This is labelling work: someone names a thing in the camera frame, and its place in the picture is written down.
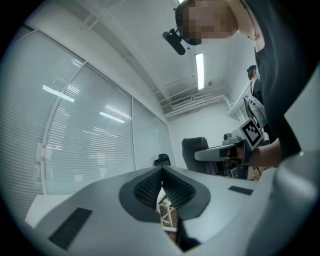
white ceiling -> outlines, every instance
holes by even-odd
[[[227,88],[237,37],[204,41],[191,46],[182,42],[185,55],[178,55],[162,34],[176,29],[175,11],[178,0],[73,0],[69,10],[79,16],[93,14],[88,26],[99,32],[150,86],[165,112],[170,102],[198,93],[194,55],[204,54],[205,88]],[[224,93],[216,90],[213,94]]]

hand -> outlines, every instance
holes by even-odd
[[[229,158],[230,156],[230,150],[226,152],[226,156]],[[238,163],[241,164],[244,160],[244,149],[240,146],[236,147],[236,157],[228,159],[226,162],[228,164],[228,167],[232,167],[233,164]]]

air vent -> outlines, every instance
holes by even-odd
[[[174,102],[171,102],[171,107],[176,107],[176,106],[179,106],[181,104],[184,104],[186,102],[190,102],[192,101],[192,97],[191,96],[188,96],[188,97],[184,97],[184,98],[181,98],[181,99],[178,99]]]

